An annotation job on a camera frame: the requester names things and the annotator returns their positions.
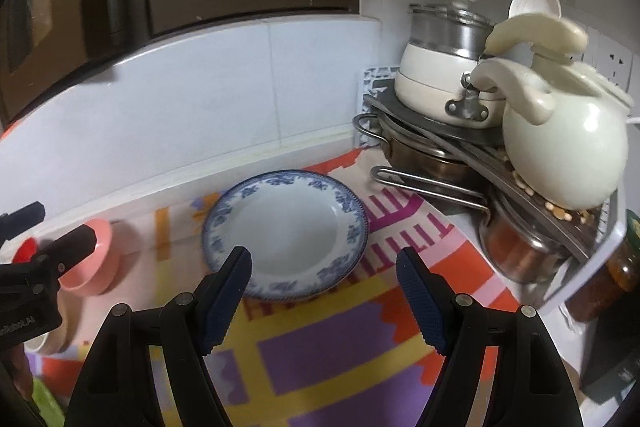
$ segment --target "kettle handle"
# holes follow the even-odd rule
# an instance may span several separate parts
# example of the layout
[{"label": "kettle handle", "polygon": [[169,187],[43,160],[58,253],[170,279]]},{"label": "kettle handle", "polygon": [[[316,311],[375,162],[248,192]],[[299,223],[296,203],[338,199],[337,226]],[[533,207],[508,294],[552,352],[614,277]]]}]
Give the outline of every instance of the kettle handle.
[{"label": "kettle handle", "polygon": [[535,71],[506,58],[482,60],[471,71],[469,82],[482,91],[497,86],[511,108],[533,125],[545,123],[556,108],[546,80]]},{"label": "kettle handle", "polygon": [[576,23],[546,13],[523,13],[494,26],[485,52],[500,55],[520,42],[531,42],[560,54],[583,53],[588,36]]}]

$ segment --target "saucepan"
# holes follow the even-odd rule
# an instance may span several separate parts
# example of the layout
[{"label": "saucepan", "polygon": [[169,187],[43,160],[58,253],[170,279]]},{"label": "saucepan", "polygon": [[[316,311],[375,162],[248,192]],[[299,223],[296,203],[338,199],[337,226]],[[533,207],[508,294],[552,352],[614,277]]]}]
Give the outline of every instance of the saucepan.
[{"label": "saucepan", "polygon": [[[371,127],[379,128],[380,131],[367,129],[363,126],[365,121],[369,121]],[[396,169],[425,176],[428,179],[442,180],[472,191],[481,190],[486,186],[486,180],[466,163],[438,147],[428,138],[408,130],[385,113],[359,114],[353,119],[353,126],[359,133],[380,140],[386,159]],[[422,188],[430,187],[436,192],[447,190],[441,185],[435,188],[433,185]],[[464,207],[450,203],[448,200],[437,199],[431,202],[444,214],[459,214],[464,211]]]},{"label": "saucepan", "polygon": [[[384,185],[480,210],[484,214],[479,230],[482,249],[494,267],[515,282],[528,284],[552,279],[570,256],[534,217],[493,186],[485,196],[465,187],[383,166],[373,167],[371,177]],[[428,185],[446,188],[449,194],[425,188]]]}]

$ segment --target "electrical outlet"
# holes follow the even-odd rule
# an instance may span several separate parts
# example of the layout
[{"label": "electrical outlet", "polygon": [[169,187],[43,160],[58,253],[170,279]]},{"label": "electrical outlet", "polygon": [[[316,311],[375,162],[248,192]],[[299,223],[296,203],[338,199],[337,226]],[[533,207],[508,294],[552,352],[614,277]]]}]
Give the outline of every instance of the electrical outlet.
[{"label": "electrical outlet", "polygon": [[627,90],[633,54],[622,44],[600,34],[595,55],[595,67],[603,76],[623,90]]}]

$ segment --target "jar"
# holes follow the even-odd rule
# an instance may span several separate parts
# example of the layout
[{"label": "jar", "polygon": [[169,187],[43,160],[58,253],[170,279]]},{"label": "jar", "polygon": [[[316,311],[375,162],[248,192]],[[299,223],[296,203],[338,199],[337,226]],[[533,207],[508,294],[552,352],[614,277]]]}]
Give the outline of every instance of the jar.
[{"label": "jar", "polygon": [[482,249],[505,277],[528,284],[551,279],[570,253],[503,192],[490,192],[491,218],[480,226]]},{"label": "jar", "polygon": [[574,320],[589,322],[640,282],[640,217],[626,211],[626,235],[607,262],[567,302]]}]

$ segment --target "plate rim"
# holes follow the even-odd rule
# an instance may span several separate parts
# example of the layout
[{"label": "plate rim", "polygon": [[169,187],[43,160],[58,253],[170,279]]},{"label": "plate rim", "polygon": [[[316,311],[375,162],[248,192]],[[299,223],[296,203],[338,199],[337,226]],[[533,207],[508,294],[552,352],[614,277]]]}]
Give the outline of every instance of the plate rim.
[{"label": "plate rim", "polygon": [[248,288],[244,290],[244,293],[243,293],[244,297],[249,297],[250,299],[257,299],[257,300],[259,300],[261,302],[266,302],[266,303],[269,303],[269,302],[277,303],[277,302],[285,302],[285,301],[303,301],[303,300],[315,297],[317,295],[320,295],[322,293],[325,293],[326,291],[330,290],[334,286],[338,285],[343,279],[345,279],[345,277],[347,277],[353,271],[353,269],[358,265],[358,263],[360,262],[360,260],[364,256],[364,252],[367,249],[367,244],[369,243],[369,217],[367,216],[367,211],[366,211],[366,209],[364,207],[364,204],[360,200],[360,198],[347,185],[342,183],[340,180],[332,178],[331,176],[329,176],[327,174],[320,174],[319,172],[307,171],[305,169],[278,169],[278,170],[275,170],[275,171],[263,172],[262,174],[256,174],[255,176],[251,176],[250,178],[242,180],[241,182],[237,183],[236,185],[233,185],[231,188],[226,190],[224,192],[224,194],[222,194],[222,196],[220,196],[218,198],[218,201],[216,201],[212,205],[212,207],[207,211],[207,216],[205,217],[204,222],[202,224],[202,232],[200,234],[200,243],[201,243],[201,246],[202,246],[202,253],[203,253],[204,261],[205,261],[205,264],[207,265],[207,268],[209,270],[212,270],[212,267],[209,264],[209,250],[208,250],[207,242],[205,241],[205,236],[207,234],[207,230],[209,230],[209,221],[212,219],[211,216],[214,213],[214,211],[216,210],[216,208],[220,204],[225,203],[226,200],[230,199],[233,195],[235,195],[238,192],[238,190],[241,187],[243,187],[244,185],[250,184],[250,183],[258,181],[258,180],[260,180],[262,178],[266,178],[268,176],[272,176],[274,174],[284,174],[286,172],[297,173],[297,174],[301,173],[301,174],[305,174],[305,175],[308,175],[308,176],[311,176],[311,177],[316,177],[316,178],[321,179],[321,180],[328,180],[330,183],[332,183],[334,185],[337,185],[337,186],[343,188],[344,190],[346,190],[348,193],[350,193],[350,195],[353,197],[353,200],[356,203],[357,210],[362,215],[362,222],[364,224],[364,226],[363,226],[363,234],[362,234],[362,247],[360,248],[360,251],[358,252],[358,254],[354,256],[353,262],[344,270],[343,275],[340,275],[340,277],[338,277],[337,280],[335,280],[335,282],[332,282],[332,283],[326,284],[326,285],[324,285],[322,287],[319,287],[318,289],[316,289],[316,290],[314,290],[312,292],[304,293],[304,294],[301,294],[301,295],[295,295],[295,296],[282,296],[282,297],[270,296],[270,297],[265,297],[261,293],[252,292]]}]

